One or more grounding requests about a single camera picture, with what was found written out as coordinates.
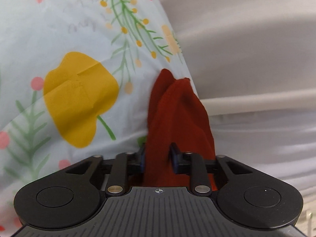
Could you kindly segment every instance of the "flower stem print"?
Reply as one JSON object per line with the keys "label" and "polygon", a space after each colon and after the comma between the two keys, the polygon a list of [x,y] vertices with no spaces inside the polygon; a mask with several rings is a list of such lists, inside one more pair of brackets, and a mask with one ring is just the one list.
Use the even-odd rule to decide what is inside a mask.
{"label": "flower stem print", "polygon": [[[5,167],[4,170],[10,176],[21,180],[24,184],[27,184],[31,181],[35,181],[39,177],[40,170],[47,163],[49,159],[49,154],[38,164],[34,163],[35,153],[43,147],[51,138],[46,137],[39,142],[35,142],[35,136],[43,128],[46,127],[47,123],[43,123],[40,126],[36,127],[36,121],[45,113],[45,111],[37,112],[35,111],[35,102],[37,100],[37,92],[43,88],[44,80],[40,77],[35,77],[31,82],[31,87],[34,90],[31,100],[31,106],[29,110],[25,110],[20,101],[16,101],[16,107],[19,112],[24,116],[27,122],[27,130],[23,129],[15,120],[11,121],[11,126],[15,129],[16,133],[22,137],[18,137],[16,133],[12,130],[8,132],[0,133],[0,149],[5,148],[10,156],[22,167],[26,167],[31,175],[31,179],[28,180],[25,177],[19,175],[15,170]],[[24,153],[24,156],[20,156],[16,150],[12,149],[9,146],[10,141],[13,141],[17,146],[20,147],[21,151]]]}
{"label": "flower stem print", "polygon": [[116,140],[116,137],[114,135],[114,133],[112,132],[111,128],[109,128],[109,126],[105,123],[105,121],[103,120],[103,118],[101,118],[100,116],[97,116],[97,119],[102,123],[102,125],[105,127],[105,129],[107,130],[107,132],[109,133],[109,136],[111,137],[111,139],[113,141]]}
{"label": "flower stem print", "polygon": [[141,19],[138,16],[136,4],[137,0],[100,1],[100,5],[106,7],[106,12],[114,14],[111,23],[106,25],[107,28],[111,29],[114,23],[120,28],[120,32],[113,38],[111,45],[114,43],[123,43],[123,45],[113,51],[111,58],[121,56],[122,59],[119,67],[112,74],[120,74],[120,88],[123,86],[124,77],[127,77],[128,82],[124,90],[128,94],[133,91],[131,72],[135,72],[135,65],[141,67],[138,49],[146,49],[153,59],[163,56],[168,62],[170,62],[170,56],[175,54],[169,51],[170,44],[167,39],[168,44],[165,43],[166,40],[163,37],[157,35],[156,31],[148,28],[149,19]]}

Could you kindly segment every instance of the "pink flower print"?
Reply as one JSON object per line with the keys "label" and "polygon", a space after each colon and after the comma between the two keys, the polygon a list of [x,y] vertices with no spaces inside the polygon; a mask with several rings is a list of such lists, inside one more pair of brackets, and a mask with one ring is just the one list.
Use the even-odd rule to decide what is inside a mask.
{"label": "pink flower print", "polygon": [[71,163],[70,163],[69,160],[61,160],[58,163],[58,167],[59,167],[60,170],[66,168],[66,167],[68,167],[70,165],[71,165]]}
{"label": "pink flower print", "polygon": [[5,148],[7,148],[9,143],[10,143],[9,135],[6,132],[1,131],[0,132],[0,149],[3,150]]}
{"label": "pink flower print", "polygon": [[40,91],[43,89],[44,79],[41,77],[34,77],[31,81],[31,87],[34,91]]}

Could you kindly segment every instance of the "white fabric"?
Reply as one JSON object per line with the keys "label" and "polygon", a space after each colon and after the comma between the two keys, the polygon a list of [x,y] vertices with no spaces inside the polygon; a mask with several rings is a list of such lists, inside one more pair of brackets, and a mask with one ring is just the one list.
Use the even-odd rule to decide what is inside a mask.
{"label": "white fabric", "polygon": [[[123,2],[132,13],[127,18],[120,14]],[[129,27],[133,17],[140,23]],[[151,38],[143,28],[151,30]],[[84,55],[75,61],[78,52]],[[82,70],[87,56],[96,62],[89,59],[89,68]],[[159,0],[0,0],[0,58],[1,237],[18,229],[12,202],[23,185],[94,154],[108,159],[139,149],[138,138],[147,134],[151,89],[161,69],[191,78]],[[55,88],[43,96],[51,85]],[[118,87],[115,103],[104,108]],[[100,106],[116,140],[96,121],[97,114],[92,125],[81,129]],[[57,118],[67,121],[74,115],[72,124],[81,133],[66,141],[71,130],[63,132]],[[83,144],[95,126],[93,139]]]}
{"label": "white fabric", "polygon": [[316,0],[161,0],[209,115],[316,108]]}

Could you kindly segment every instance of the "metal pin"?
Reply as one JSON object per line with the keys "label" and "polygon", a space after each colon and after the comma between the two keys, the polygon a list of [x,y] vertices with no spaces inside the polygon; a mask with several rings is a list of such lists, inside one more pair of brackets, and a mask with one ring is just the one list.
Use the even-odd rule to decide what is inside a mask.
{"label": "metal pin", "polygon": [[136,157],[136,153],[135,152],[131,152],[131,151],[126,152],[126,155],[127,155],[127,158],[128,158],[129,161],[130,160],[134,160],[135,157]]}
{"label": "metal pin", "polygon": [[207,193],[209,192],[211,189],[206,186],[206,185],[198,185],[197,187],[194,188],[196,192],[198,193]]}
{"label": "metal pin", "polygon": [[190,156],[191,154],[193,154],[193,152],[184,152],[182,154],[182,157],[183,157],[184,160],[189,161],[190,158],[191,158],[191,156]]}
{"label": "metal pin", "polygon": [[312,237],[312,217],[313,213],[310,210],[306,210],[307,237]]}
{"label": "metal pin", "polygon": [[110,193],[120,193],[121,191],[123,191],[123,188],[121,186],[118,186],[118,185],[113,185],[113,186],[110,186],[107,189],[107,191]]}

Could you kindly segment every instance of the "yellow dot print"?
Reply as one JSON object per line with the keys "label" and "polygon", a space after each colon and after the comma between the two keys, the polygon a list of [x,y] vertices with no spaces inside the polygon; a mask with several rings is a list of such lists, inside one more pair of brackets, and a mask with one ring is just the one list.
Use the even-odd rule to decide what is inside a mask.
{"label": "yellow dot print", "polygon": [[113,28],[113,26],[112,26],[112,24],[110,22],[106,23],[105,27],[108,28],[108,29],[112,29]]}
{"label": "yellow dot print", "polygon": [[127,94],[131,94],[133,92],[133,84],[131,82],[127,82],[125,87],[124,87],[124,91]]}
{"label": "yellow dot print", "polygon": [[107,3],[106,3],[106,1],[101,1],[101,2],[100,2],[100,5],[101,5],[102,7],[106,7],[106,6],[107,6]]}
{"label": "yellow dot print", "polygon": [[137,4],[137,0],[131,0],[131,4],[132,5],[136,5]]}
{"label": "yellow dot print", "polygon": [[151,56],[155,59],[155,58],[157,57],[156,52],[152,51],[152,52],[151,52]]}
{"label": "yellow dot print", "polygon": [[149,23],[149,20],[148,20],[148,19],[143,19],[143,23],[144,23],[145,25],[147,25],[147,24]]}
{"label": "yellow dot print", "polygon": [[136,64],[136,67],[138,67],[138,68],[142,67],[142,62],[139,59],[135,60],[135,64]]}
{"label": "yellow dot print", "polygon": [[122,27],[121,30],[122,30],[122,32],[123,32],[124,34],[127,34],[127,28],[126,28],[126,27]]}

